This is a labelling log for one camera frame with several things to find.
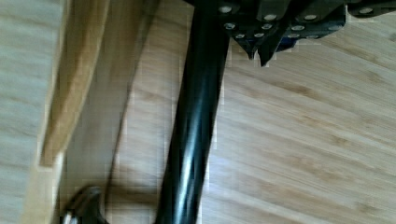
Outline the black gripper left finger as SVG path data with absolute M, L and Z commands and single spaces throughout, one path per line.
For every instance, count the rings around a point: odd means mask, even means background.
M 270 61 L 276 52 L 291 48 L 285 37 L 290 24 L 291 0 L 185 0 L 214 15 L 224 32 L 244 50 L 249 59 L 258 53 Z

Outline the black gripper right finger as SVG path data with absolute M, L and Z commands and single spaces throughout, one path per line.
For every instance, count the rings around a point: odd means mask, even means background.
M 395 0 L 261 0 L 257 42 L 261 66 L 276 52 L 292 49 L 300 39 L 319 39 L 337 32 L 347 14 L 368 19 L 395 11 Z

